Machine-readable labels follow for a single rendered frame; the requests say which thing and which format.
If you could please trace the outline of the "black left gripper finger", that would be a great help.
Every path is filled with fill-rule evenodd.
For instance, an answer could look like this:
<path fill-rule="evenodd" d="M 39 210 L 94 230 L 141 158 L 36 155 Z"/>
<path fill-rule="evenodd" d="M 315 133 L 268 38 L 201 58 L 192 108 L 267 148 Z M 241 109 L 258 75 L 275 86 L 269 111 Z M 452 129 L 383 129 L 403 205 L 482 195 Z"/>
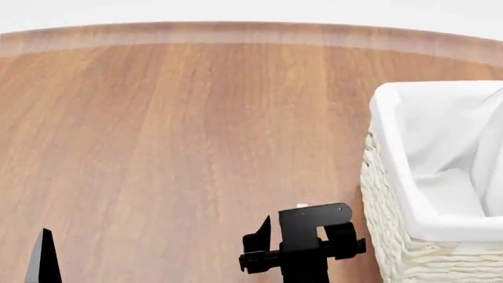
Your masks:
<path fill-rule="evenodd" d="M 31 252 L 24 283 L 62 283 L 51 230 L 42 228 Z"/>

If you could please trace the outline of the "cream woven basket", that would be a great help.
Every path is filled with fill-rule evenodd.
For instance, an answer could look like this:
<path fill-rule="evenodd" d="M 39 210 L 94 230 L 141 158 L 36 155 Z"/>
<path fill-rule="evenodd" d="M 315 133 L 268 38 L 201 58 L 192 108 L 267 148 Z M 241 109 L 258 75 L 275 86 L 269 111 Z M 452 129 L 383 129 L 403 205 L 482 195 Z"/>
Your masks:
<path fill-rule="evenodd" d="M 383 283 L 503 283 L 503 241 L 431 242 L 409 235 L 373 134 L 365 139 L 360 180 Z"/>

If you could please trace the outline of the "white cloth basket liner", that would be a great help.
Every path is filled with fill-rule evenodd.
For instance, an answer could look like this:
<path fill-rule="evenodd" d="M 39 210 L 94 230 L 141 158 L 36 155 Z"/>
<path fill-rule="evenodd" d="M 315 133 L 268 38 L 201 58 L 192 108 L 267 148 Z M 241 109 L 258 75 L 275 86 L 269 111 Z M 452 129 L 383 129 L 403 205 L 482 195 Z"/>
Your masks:
<path fill-rule="evenodd" d="M 411 237 L 503 242 L 503 80 L 385 83 L 370 111 Z"/>

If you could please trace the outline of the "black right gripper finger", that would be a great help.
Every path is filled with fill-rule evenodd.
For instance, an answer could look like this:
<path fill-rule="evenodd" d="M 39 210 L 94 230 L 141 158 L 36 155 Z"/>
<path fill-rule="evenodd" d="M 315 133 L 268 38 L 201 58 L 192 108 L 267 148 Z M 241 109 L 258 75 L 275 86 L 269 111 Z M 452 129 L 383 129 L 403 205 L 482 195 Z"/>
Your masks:
<path fill-rule="evenodd" d="M 356 256 L 357 236 L 353 223 L 325 226 L 324 229 L 328 240 L 323 242 L 323 247 L 328 257 L 340 260 Z"/>
<path fill-rule="evenodd" d="M 255 233 L 242 237 L 244 254 L 253 252 L 270 252 L 271 221 L 267 216 Z"/>

